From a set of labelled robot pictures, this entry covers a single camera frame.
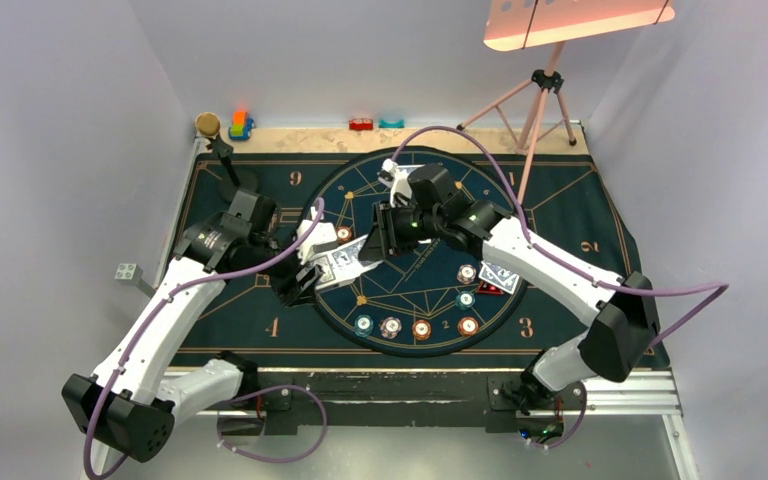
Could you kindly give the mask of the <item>blue playing card deck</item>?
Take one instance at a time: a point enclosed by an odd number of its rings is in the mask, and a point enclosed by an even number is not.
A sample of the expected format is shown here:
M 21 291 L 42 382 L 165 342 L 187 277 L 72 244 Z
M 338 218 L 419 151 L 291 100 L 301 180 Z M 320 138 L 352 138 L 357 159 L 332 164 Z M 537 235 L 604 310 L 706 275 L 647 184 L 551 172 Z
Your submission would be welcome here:
M 358 277 L 377 268 L 382 261 L 362 261 L 359 253 L 367 236 L 364 235 L 337 249 L 314 256 L 311 263 L 321 272 L 315 291 L 325 292 L 353 283 Z

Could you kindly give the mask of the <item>green poker chip stack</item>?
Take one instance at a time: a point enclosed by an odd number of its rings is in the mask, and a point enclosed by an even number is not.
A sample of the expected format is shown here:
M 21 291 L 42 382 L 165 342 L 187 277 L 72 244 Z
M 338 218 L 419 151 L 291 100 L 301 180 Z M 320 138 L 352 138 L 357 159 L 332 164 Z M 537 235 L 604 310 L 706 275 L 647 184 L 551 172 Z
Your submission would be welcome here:
M 361 338 L 367 338 L 371 335 L 374 327 L 374 321 L 369 315 L 361 314 L 355 318 L 353 331 Z

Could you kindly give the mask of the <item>red triangular button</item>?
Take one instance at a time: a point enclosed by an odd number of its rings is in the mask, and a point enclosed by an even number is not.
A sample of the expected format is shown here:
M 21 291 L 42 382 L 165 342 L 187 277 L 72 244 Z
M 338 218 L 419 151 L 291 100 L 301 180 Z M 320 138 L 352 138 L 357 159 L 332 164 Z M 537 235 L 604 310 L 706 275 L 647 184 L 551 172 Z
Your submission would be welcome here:
M 492 284 L 482 283 L 476 290 L 478 294 L 500 295 L 501 291 Z

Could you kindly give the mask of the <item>pink white poker chip stack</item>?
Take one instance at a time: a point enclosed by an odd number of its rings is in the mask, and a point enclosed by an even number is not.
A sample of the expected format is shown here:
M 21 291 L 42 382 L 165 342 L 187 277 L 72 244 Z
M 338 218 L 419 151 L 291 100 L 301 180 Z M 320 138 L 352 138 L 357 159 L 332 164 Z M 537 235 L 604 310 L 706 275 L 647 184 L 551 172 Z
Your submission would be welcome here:
M 384 339 L 395 339 L 402 330 L 402 323 L 399 318 L 387 317 L 380 323 L 380 334 Z

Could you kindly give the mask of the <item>orange red poker chip stack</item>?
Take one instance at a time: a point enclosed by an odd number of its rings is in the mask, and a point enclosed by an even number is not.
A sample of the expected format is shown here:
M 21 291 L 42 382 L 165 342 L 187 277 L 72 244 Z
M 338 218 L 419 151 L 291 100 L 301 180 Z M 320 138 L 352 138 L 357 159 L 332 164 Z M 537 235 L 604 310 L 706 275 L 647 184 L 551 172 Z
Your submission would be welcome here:
M 432 333 L 431 324 L 427 320 L 417 320 L 412 326 L 412 336 L 417 341 L 425 341 Z

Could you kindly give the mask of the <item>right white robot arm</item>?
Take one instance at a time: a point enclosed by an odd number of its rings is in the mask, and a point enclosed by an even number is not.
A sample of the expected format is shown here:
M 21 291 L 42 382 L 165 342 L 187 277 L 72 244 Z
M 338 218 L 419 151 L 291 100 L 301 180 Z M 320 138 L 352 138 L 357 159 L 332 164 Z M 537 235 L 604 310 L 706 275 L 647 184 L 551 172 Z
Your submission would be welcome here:
M 390 197 L 373 208 L 362 261 L 382 261 L 441 240 L 451 249 L 518 275 L 563 305 L 583 334 L 541 353 L 522 373 L 524 399 L 544 407 L 567 386 L 593 377 L 622 382 L 659 334 L 641 273 L 627 277 L 590 265 L 535 236 L 526 222 L 488 200 L 472 200 L 438 164 L 411 172 L 387 159 L 378 173 Z

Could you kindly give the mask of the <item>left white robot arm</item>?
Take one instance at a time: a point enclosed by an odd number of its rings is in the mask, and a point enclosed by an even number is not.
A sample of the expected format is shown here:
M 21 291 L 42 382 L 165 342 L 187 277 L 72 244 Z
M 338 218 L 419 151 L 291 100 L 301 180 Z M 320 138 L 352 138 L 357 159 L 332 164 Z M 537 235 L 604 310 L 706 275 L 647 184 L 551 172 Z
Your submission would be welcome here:
M 106 479 L 126 460 L 156 457 L 174 429 L 211 406 L 262 405 L 281 386 L 263 387 L 255 362 L 229 350 L 168 380 L 165 373 L 205 309 L 233 280 L 264 274 L 286 305 L 314 299 L 320 268 L 302 252 L 317 244 L 325 202 L 315 199 L 297 232 L 272 228 L 275 202 L 247 190 L 229 208 L 191 225 L 173 250 L 153 297 L 117 347 L 88 375 L 73 374 L 61 394 L 84 433 L 83 468 Z

